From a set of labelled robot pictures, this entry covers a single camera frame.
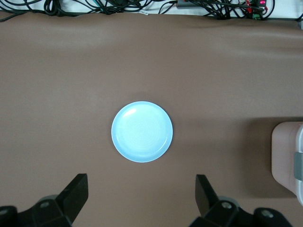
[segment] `black cable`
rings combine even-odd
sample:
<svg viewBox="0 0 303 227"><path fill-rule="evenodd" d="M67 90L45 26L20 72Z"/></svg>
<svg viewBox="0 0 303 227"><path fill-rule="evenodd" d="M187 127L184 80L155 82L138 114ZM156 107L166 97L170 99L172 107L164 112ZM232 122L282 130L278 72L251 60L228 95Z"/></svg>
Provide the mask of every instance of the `black cable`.
<svg viewBox="0 0 303 227"><path fill-rule="evenodd" d="M268 18L268 17L273 13L273 11L274 11L274 9L275 9L276 0L272 0L272 1L273 1L273 6L272 6L272 8L271 8L271 11L270 11L269 14L266 15L266 17L264 17L264 19Z"/></svg>
<svg viewBox="0 0 303 227"><path fill-rule="evenodd" d="M298 19L296 21L300 21L301 18L303 18L303 13L301 14L301 16L298 17Z"/></svg>
<svg viewBox="0 0 303 227"><path fill-rule="evenodd" d="M169 2L165 2L165 3L160 7L158 14L160 14L160 12L161 12L163 6L165 6L165 5L167 5L167 4L170 4L170 3L169 3Z"/></svg>
<svg viewBox="0 0 303 227"><path fill-rule="evenodd" d="M168 9L166 9L163 13L161 13L161 14L165 14L165 13L167 13L175 4L177 4L178 3L178 1L169 1L168 3L170 3L171 4L171 6L170 7L168 7ZM159 10L159 13L158 14L160 14L160 12L161 12L161 9L162 9L162 7L164 6L165 4L163 4L162 6L161 6L161 8L160 8L160 10Z"/></svg>
<svg viewBox="0 0 303 227"><path fill-rule="evenodd" d="M47 14L50 16L59 16L59 17L61 17L61 16L75 17L75 16L80 15L80 13L70 13L70 12L64 11L61 6L62 0L31 0L31 1L23 0L24 3L11 2L13 0L0 0L0 1L2 1L2 2L0 2L0 10L14 14L14 15L9 16L8 19L13 18L18 15L22 15L26 12L43 13L43 14ZM37 10L37 9L33 9L31 7L32 4L35 4L35 3L38 3L41 1L45 1L44 10ZM138 12L138 11L142 10L143 8L147 7L152 2L161 2L161 1L165 1L165 0L129 0L129 3L124 4L124 5L113 5L112 3L109 5L108 0L105 0L104 4L102 3L101 0L94 0L94 2L96 3L97 6L89 3L88 0L85 0L85 2L81 2L80 0L70 0L70 1L74 1L80 5L87 7L88 9L90 9L90 11L87 13L103 13L103 14L110 15L113 13L120 13L120 12ZM189 0L189 1L197 6L204 8L207 11L207 14L205 14L204 16L211 15L211 16L214 16L216 19L230 19L231 12L233 12L237 18L252 18L253 15L259 14L260 19L266 19L272 14L272 12L275 8L275 0L272 0L273 5L272 5L269 13L267 13L267 11L264 13L265 9L262 7L246 5L246 2L239 3L239 4L233 4L232 3L233 0ZM177 1L175 1L175 0L165 2L161 6L158 13L159 14L167 13L173 7L173 5L176 3L177 3ZM161 12L163 7L166 6L167 4L171 4L171 5L164 12ZM14 9L11 6L26 6L27 9ZM303 17L303 14L297 19L297 21L301 20L302 17Z"/></svg>

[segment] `pink container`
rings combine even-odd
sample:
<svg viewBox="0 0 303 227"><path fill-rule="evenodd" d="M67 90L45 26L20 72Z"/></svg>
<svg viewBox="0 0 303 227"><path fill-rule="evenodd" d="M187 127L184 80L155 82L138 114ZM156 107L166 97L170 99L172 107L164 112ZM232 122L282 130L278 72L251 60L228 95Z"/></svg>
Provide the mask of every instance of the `pink container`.
<svg viewBox="0 0 303 227"><path fill-rule="evenodd" d="M303 122L283 122L272 134L272 174L303 206Z"/></svg>

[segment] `light blue plate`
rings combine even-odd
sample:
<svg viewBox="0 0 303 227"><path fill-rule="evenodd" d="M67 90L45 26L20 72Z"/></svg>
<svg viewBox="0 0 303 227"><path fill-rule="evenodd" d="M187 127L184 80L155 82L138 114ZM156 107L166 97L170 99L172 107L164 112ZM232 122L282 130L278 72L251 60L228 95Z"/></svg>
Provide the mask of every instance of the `light blue plate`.
<svg viewBox="0 0 303 227"><path fill-rule="evenodd" d="M172 124L167 113L150 102L134 102L123 107L112 125L116 149L134 162L151 162L162 156L172 140Z"/></svg>

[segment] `plate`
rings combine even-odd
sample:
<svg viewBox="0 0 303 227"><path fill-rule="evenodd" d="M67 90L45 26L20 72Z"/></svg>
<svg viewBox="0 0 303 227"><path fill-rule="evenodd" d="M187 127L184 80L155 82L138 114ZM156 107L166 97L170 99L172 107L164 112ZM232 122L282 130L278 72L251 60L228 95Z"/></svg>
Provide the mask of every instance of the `plate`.
<svg viewBox="0 0 303 227"><path fill-rule="evenodd" d="M134 102L123 107L112 124L115 148L134 162L151 162L169 148L173 128L168 114L150 102Z"/></svg>

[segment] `wire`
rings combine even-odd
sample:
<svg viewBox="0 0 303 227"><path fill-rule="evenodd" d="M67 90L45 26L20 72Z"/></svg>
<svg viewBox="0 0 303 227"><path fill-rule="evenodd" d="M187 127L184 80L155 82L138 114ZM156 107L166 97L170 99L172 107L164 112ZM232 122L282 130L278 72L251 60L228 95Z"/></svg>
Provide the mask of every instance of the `wire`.
<svg viewBox="0 0 303 227"><path fill-rule="evenodd" d="M89 9L87 13L102 13L102 14L114 14L121 12L138 12L143 8L150 5L152 2L162 2L166 0L125 0L118 1L124 2L123 5L116 3L117 0L93 0L96 5L90 3L88 0L69 0L77 4L85 6ZM216 19L230 19L231 13L236 15L237 18L258 18L258 19L267 19L275 9L275 0L272 0L271 9L257 7L253 4L254 0L188 0L193 4L202 7L206 10L204 16L213 16ZM43 2L43 10L37 10L32 7L33 4ZM171 0L165 2L159 10L159 14L167 13L174 4L177 4L178 1ZM163 8L171 4L165 11L162 11ZM14 9L15 7L26 7L27 9ZM62 9L62 0L23 0L23 3L16 3L15 0L0 0L0 10L8 13L12 13L7 18L0 19L0 22L11 19L15 16L22 15L27 12L33 13L43 13L49 16L69 16L75 17L81 14L87 13L71 13L66 12ZM297 21L303 18L303 14L297 19Z"/></svg>
<svg viewBox="0 0 303 227"><path fill-rule="evenodd" d="M301 18L303 18L303 13L301 14L301 16L298 17L298 19L296 21L300 21Z"/></svg>
<svg viewBox="0 0 303 227"><path fill-rule="evenodd" d="M274 8L275 0L273 1L270 12L267 14L268 9L263 7L258 7L253 3L250 4L250 1L244 1L238 4L232 3L233 0L188 0L191 3L204 8L207 11L207 14L204 16L213 16L216 19L231 19L231 12L233 12L237 18L255 18L264 20L268 18Z"/></svg>
<svg viewBox="0 0 303 227"><path fill-rule="evenodd" d="M166 9L163 13L161 13L161 14L165 14L165 13L167 13L175 4L177 4L178 3L178 1L170 1L170 2L167 2L167 3L170 3L171 4L171 6L170 7L168 7L168 9ZM160 8L160 10L159 10L159 13L158 14L160 14L160 12L161 12L161 9L162 9L162 7L164 6L164 5L166 5L166 3L164 3L162 6L161 6L161 8Z"/></svg>

